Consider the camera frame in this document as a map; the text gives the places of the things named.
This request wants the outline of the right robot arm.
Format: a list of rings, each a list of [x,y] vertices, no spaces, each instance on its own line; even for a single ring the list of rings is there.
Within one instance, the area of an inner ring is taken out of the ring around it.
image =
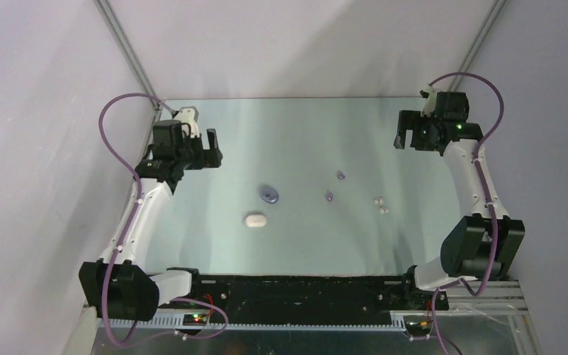
[[[524,239],[522,220],[512,219],[496,193],[478,124],[468,122],[463,92],[428,87],[420,92],[421,110],[399,113],[394,147],[437,152],[450,170],[462,218],[443,240],[440,255],[413,269],[414,281],[402,286],[405,306],[419,309],[430,291],[450,284],[502,280]]]

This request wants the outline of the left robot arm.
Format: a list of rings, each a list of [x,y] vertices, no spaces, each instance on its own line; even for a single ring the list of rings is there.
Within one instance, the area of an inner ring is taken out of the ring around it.
[[[215,129],[196,133],[193,125],[179,120],[154,125],[146,155],[130,170],[131,197],[117,234],[78,273],[87,303],[101,319],[146,322],[175,299],[187,308],[202,303],[204,288],[193,281],[193,271],[168,268],[150,276],[143,268],[158,218],[185,172],[216,169],[222,159]]]

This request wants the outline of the purple earbud charging case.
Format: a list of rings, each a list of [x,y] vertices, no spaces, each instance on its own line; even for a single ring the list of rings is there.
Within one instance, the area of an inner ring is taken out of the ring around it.
[[[263,184],[259,188],[260,198],[267,204],[273,205],[280,199],[279,192],[270,185]]]

